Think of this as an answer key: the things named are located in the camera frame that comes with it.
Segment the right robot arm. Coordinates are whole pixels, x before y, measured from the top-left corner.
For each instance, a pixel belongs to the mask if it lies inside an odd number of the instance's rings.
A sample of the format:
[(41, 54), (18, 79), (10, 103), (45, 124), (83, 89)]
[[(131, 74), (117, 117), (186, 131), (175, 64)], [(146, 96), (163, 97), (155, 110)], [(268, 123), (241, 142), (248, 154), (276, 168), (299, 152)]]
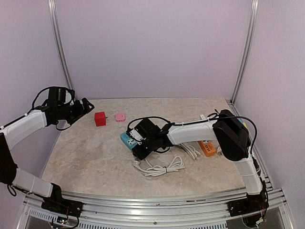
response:
[(161, 154), (171, 147), (192, 142), (197, 142), (200, 148), (207, 145), (219, 149), (235, 164), (246, 188), (245, 198), (229, 202), (231, 214), (266, 212), (269, 207), (266, 183), (253, 155), (254, 140), (250, 139), (243, 123), (246, 117), (235, 116), (224, 109), (205, 119), (186, 123), (163, 118), (166, 122), (163, 127), (155, 124), (153, 119), (153, 116), (138, 118), (135, 127), (127, 126), (127, 136), (136, 142), (131, 151), (137, 159), (144, 160), (152, 152)]

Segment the pink plug adapter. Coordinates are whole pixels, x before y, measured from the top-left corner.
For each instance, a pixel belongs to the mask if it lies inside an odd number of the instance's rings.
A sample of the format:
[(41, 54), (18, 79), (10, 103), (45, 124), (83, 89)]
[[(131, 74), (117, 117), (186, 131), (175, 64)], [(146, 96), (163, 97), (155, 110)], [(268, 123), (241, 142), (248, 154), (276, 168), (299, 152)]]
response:
[(116, 122), (125, 122), (126, 121), (126, 114), (125, 113), (117, 113), (115, 115)]

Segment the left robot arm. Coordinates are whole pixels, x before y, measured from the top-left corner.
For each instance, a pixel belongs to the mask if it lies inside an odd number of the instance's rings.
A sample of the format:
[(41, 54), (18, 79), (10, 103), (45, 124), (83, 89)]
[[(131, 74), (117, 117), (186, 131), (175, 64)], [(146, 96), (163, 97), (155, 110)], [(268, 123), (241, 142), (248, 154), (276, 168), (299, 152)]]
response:
[(64, 131), (58, 126), (59, 123), (66, 122), (71, 127), (90, 113), (94, 105), (87, 98), (76, 99), (75, 91), (63, 86), (44, 88), (36, 97), (43, 93), (48, 94), (43, 103), (33, 101), (28, 112), (0, 128), (0, 182), (7, 185), (13, 195), (20, 191), (41, 198), (44, 209), (78, 215), (83, 204), (65, 199), (59, 185), (41, 179), (35, 171), (22, 169), (17, 164), (21, 157), (16, 153), (25, 147), (23, 155), (29, 162), (38, 155), (38, 150), (46, 149), (46, 137), (49, 136), (47, 127), (54, 126), (58, 131)]

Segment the red cube socket adapter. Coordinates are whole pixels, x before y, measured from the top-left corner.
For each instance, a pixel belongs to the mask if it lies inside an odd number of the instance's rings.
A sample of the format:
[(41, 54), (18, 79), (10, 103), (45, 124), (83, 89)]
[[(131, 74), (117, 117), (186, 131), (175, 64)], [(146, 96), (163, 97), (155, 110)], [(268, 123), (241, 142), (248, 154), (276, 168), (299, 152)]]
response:
[(106, 114), (105, 112), (97, 112), (94, 114), (94, 121), (97, 127), (99, 126), (106, 126), (107, 119), (110, 115)]

